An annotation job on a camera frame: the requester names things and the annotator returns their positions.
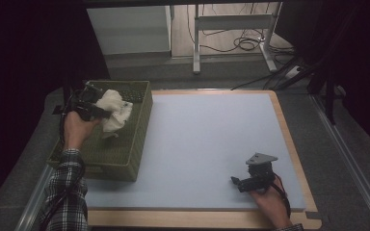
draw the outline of metal stand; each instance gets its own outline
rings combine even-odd
[[[199,16],[198,5],[195,5],[195,43],[194,43],[194,73],[200,73],[199,31],[203,30],[244,30],[268,29],[264,42],[260,43],[260,50],[271,72],[276,72],[276,65],[270,56],[269,44],[278,20],[281,3],[272,13],[253,15],[213,15]]]

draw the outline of black cable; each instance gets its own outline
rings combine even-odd
[[[192,33],[191,33],[191,27],[190,27],[190,24],[189,24],[189,5],[187,5],[186,10],[187,10],[188,33],[189,33],[189,36],[191,38],[192,43],[195,44],[194,38],[192,37]],[[202,6],[202,15],[203,14],[204,14],[204,5]],[[211,34],[205,34],[203,31],[202,32],[206,36],[211,36],[211,35],[219,34],[219,33],[226,32],[226,31],[229,31],[229,30],[221,30],[221,31],[214,32],[214,33],[211,33]],[[236,50],[237,48],[240,48],[241,50],[244,50],[244,51],[252,51],[260,44],[261,41],[258,40],[258,39],[255,39],[255,38],[245,38],[245,33],[247,31],[248,30],[243,30],[241,36],[239,38],[236,38],[233,41],[234,47],[230,48],[228,50],[219,50],[219,49],[216,49],[214,47],[207,46],[207,45],[200,45],[199,47],[205,47],[205,48],[208,48],[208,49],[211,49],[211,50],[214,50],[214,51],[217,51],[217,52],[223,52],[223,53]],[[246,45],[246,44],[252,45],[252,47],[250,47],[250,48],[244,47],[243,45]]]
[[[286,207],[287,216],[290,218],[291,216],[291,207],[290,207],[290,201],[287,198],[287,193],[284,190],[283,183],[281,182],[281,178],[275,174],[277,179],[280,181],[281,188],[279,188],[275,183],[270,183],[270,186],[272,186],[281,196],[281,200],[284,202],[284,206]]]
[[[287,64],[287,63],[282,63],[280,60],[278,60],[278,56],[287,56],[287,55],[275,55],[274,56],[274,60],[275,60],[275,62],[276,63],[278,63],[278,64],[283,64],[283,65],[285,65],[285,64]]]
[[[296,49],[294,47],[274,47],[272,45],[269,45],[269,50],[271,50],[273,53],[278,54],[287,54],[287,55],[295,55],[297,54]]]
[[[248,4],[245,3],[245,5],[243,6],[243,8],[240,10],[239,14],[242,12],[242,10],[247,6]]]
[[[265,85],[263,86],[263,88],[262,89],[266,89],[267,88],[267,86],[268,86],[268,84],[273,80],[273,78],[276,76],[276,75],[278,75],[278,74],[280,74],[282,71],[284,71],[288,66],[290,66],[293,62],[295,62],[296,60],[298,59],[298,57],[296,56],[296,57],[293,57],[293,59],[291,59],[289,62],[287,62],[287,64],[285,64],[284,66],[282,66],[278,71],[276,71],[275,73],[272,73],[272,74],[270,74],[270,75],[266,75],[266,76],[263,76],[263,77],[260,77],[260,78],[258,78],[258,79],[254,79],[254,80],[252,80],[252,81],[249,81],[249,82],[247,82],[247,83],[245,83],[245,84],[241,84],[241,85],[238,85],[238,86],[236,86],[236,87],[234,87],[234,88],[232,88],[232,89],[230,89],[230,90],[236,90],[236,89],[239,89],[239,88],[241,88],[241,87],[243,87],[243,86],[246,86],[246,85],[249,85],[249,84],[252,84],[252,83],[255,83],[255,82],[258,82],[258,81],[260,81],[260,80],[264,80],[264,79],[266,79],[266,78],[270,78],[269,79],[269,81],[267,81],[266,83],[265,83]]]
[[[215,12],[215,9],[213,9],[213,4],[212,4],[212,11],[215,13],[215,15],[218,15],[218,14]]]
[[[56,211],[62,206],[62,204],[65,202],[65,199],[71,194],[71,191],[77,186],[79,181],[83,178],[85,169],[86,168],[83,164],[83,167],[80,169],[75,181],[68,188],[64,189],[62,194],[56,196],[57,201],[53,203],[50,210],[44,216],[43,222],[40,224],[40,231],[45,231],[47,229],[47,225],[49,224],[50,220],[55,215]]]
[[[263,86],[263,89],[264,90],[267,90],[267,89],[269,89],[269,90],[271,90],[271,89],[273,89],[273,88],[275,88],[276,86],[273,86],[272,88],[269,88],[268,86],[269,86],[269,84],[270,84],[270,82],[272,82],[280,73],[283,73],[284,72],[284,74],[281,74],[280,76],[279,76],[279,79],[278,79],[278,81],[277,81],[277,84],[279,83],[279,80],[283,77],[283,76],[285,76],[285,72],[286,71],[288,71],[288,67],[289,66],[291,66],[297,59],[299,58],[299,56],[294,56],[291,60],[289,60],[288,62],[287,62],[287,64],[285,64],[284,66],[282,66],[277,72],[275,72],[275,75],[274,76],[272,76],[265,84],[264,84],[264,86]]]
[[[256,5],[254,5],[254,3],[251,5],[251,12],[253,12],[253,14],[255,14],[255,13],[256,13],[257,5],[258,5],[258,3],[256,3]]]
[[[70,112],[70,102],[71,102],[71,98],[74,97],[74,92],[71,93],[70,97],[68,98],[66,104],[65,104],[65,107],[63,108],[63,111],[61,113],[61,116],[60,116],[60,122],[59,122],[59,138],[60,138],[60,142],[62,144],[65,144],[65,119],[66,119],[66,116],[67,116],[67,113]]]
[[[270,6],[270,2],[269,3],[267,3],[267,8],[266,8],[266,12],[265,13],[267,13],[267,11],[269,10],[269,6]],[[262,29],[262,39],[264,39],[264,29]]]

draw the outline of hand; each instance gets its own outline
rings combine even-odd
[[[282,189],[282,185],[278,177],[276,177],[274,183]],[[290,218],[287,216],[287,210],[284,202],[281,200],[280,194],[273,187],[270,187],[264,193],[252,191],[249,192],[249,194],[253,197],[257,206],[272,222],[275,228],[285,228],[293,225]]]
[[[65,120],[65,146],[68,148],[80,149],[83,141],[87,139],[93,131],[95,125],[101,120],[84,121],[76,112],[70,112]]]

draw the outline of crumpled white cloth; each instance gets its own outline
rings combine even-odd
[[[101,124],[103,127],[103,139],[109,137],[118,137],[117,130],[121,129],[131,115],[133,104],[122,100],[121,95],[116,90],[107,90],[95,106],[112,112],[110,118],[103,118]]]

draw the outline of box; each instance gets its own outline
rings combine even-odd
[[[96,126],[92,135],[84,142],[81,153],[86,164],[86,177],[136,181],[143,155],[146,129],[152,108],[150,84],[147,81],[90,81],[103,90],[117,90],[122,99],[133,103],[130,117],[118,130],[118,138],[102,139],[102,127]],[[57,167],[62,155],[58,141],[47,159]]]

